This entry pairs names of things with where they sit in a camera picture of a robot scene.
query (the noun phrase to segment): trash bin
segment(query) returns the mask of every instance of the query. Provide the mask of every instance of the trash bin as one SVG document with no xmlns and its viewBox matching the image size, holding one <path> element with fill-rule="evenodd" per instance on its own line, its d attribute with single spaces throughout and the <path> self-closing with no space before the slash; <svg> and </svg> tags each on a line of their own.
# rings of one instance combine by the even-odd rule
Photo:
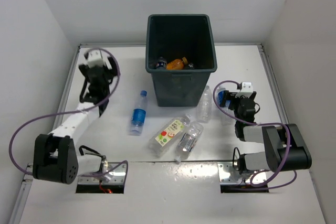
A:
<svg viewBox="0 0 336 224">
<path fill-rule="evenodd" d="M 155 69 L 157 60 L 187 58 L 191 70 Z M 146 71 L 152 75 L 158 106 L 197 106 L 210 73 L 217 70 L 207 15 L 151 15 L 148 18 Z"/>
</svg>

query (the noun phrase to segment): orange bottle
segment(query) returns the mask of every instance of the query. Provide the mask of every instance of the orange bottle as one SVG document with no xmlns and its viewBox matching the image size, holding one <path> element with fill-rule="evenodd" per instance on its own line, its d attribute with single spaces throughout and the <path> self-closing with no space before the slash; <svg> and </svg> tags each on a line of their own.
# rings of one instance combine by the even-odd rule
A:
<svg viewBox="0 0 336 224">
<path fill-rule="evenodd" d="M 166 69 L 167 70 L 181 70 L 184 68 L 185 65 L 188 65 L 188 61 L 185 57 L 183 57 L 182 59 L 176 59 L 176 60 L 173 60 L 172 62 L 169 62 L 167 64 Z"/>
</svg>

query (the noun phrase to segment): yellow green label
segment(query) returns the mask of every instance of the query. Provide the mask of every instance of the yellow green label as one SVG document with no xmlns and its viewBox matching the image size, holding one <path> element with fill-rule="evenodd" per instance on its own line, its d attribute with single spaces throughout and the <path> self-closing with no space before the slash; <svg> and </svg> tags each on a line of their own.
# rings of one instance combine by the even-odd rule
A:
<svg viewBox="0 0 336 224">
<path fill-rule="evenodd" d="M 164 147 L 183 128 L 183 123 L 180 120 L 175 120 L 167 128 L 165 128 L 160 135 L 155 138 L 155 140 Z"/>
</svg>

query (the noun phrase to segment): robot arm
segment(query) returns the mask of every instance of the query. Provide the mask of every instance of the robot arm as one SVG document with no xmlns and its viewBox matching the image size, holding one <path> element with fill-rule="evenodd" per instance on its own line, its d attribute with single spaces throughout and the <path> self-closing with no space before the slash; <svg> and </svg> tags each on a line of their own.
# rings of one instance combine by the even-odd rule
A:
<svg viewBox="0 0 336 224">
<path fill-rule="evenodd" d="M 224 91 L 220 105 L 224 106 L 227 101 L 230 101 L 229 109 L 234 111 L 236 118 L 255 123 L 254 99 L 257 92 L 253 90 L 251 82 L 242 82 L 237 89 L 240 91 Z M 298 127 L 295 124 L 286 126 L 290 132 L 291 146 L 281 171 L 309 169 L 312 163 L 311 155 Z M 285 154 L 287 141 L 285 129 L 278 129 L 275 126 L 250 126 L 236 121 L 235 132 L 241 141 L 262 143 L 265 147 L 264 152 L 243 154 L 239 157 L 237 164 L 240 173 L 263 169 L 273 172 L 277 170 Z"/>
<path fill-rule="evenodd" d="M 92 107 L 110 94 L 110 84 L 113 77 L 117 76 L 117 67 L 109 57 L 111 68 L 108 68 L 100 50 L 90 51 L 85 59 L 86 63 L 79 66 L 85 81 L 76 109 L 78 113 L 72 114 L 49 134 L 41 134 L 35 140 L 33 177 L 36 179 L 71 184 L 78 175 L 104 172 L 106 157 L 95 151 L 84 153 L 82 146 L 79 146 L 79 139 L 105 111 L 108 100 Z"/>
</svg>

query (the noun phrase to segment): white table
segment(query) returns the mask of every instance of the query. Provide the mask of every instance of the white table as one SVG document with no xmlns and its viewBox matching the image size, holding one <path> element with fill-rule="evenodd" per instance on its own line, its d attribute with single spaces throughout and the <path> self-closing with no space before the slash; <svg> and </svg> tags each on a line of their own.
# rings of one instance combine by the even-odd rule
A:
<svg viewBox="0 0 336 224">
<path fill-rule="evenodd" d="M 248 153 L 262 151 L 263 145 L 241 142 L 233 125 L 222 127 L 214 104 L 213 117 L 204 124 L 202 138 L 188 159 L 192 162 L 168 163 L 174 159 L 174 148 L 160 159 L 154 157 L 147 148 L 153 134 L 174 116 L 189 113 L 195 119 L 195 108 L 156 105 L 151 76 L 144 67 L 144 46 L 106 49 L 120 65 L 120 85 L 80 143 L 100 151 L 110 162 L 130 162 L 124 194 L 75 194 L 76 183 L 34 180 L 20 223 L 324 223 L 308 170 L 299 171 L 294 184 L 269 194 L 220 193 L 214 161 L 230 160 L 235 146 Z M 83 62 L 86 50 L 80 49 L 76 65 Z M 210 88 L 222 80 L 251 81 L 261 106 L 256 121 L 279 122 L 258 47 L 216 46 L 216 54 L 218 69 L 209 78 Z M 70 88 L 66 110 L 76 107 L 83 84 L 78 68 L 73 75 L 71 88 L 66 87 Z M 148 92 L 149 100 L 144 130 L 141 136 L 128 136 L 134 99 L 141 90 Z M 270 186 L 292 177 L 292 172 L 281 173 Z"/>
</svg>

